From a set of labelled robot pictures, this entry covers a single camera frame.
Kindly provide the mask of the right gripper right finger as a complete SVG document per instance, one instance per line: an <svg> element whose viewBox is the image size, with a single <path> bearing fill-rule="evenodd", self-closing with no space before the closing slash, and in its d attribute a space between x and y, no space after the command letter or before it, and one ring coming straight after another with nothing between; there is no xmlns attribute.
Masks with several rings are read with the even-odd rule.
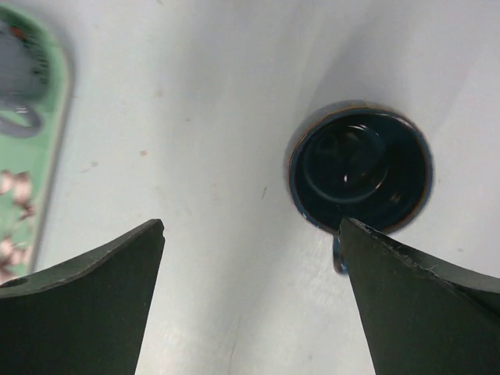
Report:
<svg viewBox="0 0 500 375"><path fill-rule="evenodd" d="M499 280L353 219L341 254L377 374L497 374Z"/></svg>

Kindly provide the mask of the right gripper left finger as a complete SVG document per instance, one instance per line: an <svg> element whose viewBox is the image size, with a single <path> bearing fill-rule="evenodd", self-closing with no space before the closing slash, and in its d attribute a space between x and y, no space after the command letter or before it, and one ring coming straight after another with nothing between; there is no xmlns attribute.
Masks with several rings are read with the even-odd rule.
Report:
<svg viewBox="0 0 500 375"><path fill-rule="evenodd" d="M165 238L149 220L1 286L3 374L133 374Z"/></svg>

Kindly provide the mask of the dark blue glazed mug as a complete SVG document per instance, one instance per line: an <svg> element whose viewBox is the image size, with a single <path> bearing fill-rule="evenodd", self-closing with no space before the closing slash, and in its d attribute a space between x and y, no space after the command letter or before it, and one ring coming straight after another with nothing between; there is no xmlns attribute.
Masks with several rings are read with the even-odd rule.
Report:
<svg viewBox="0 0 500 375"><path fill-rule="evenodd" d="M434 183L424 133L395 109L361 100L310 113L287 146L284 169L297 211L332 236L340 275L348 272L340 239L345 217L394 233L424 210Z"/></svg>

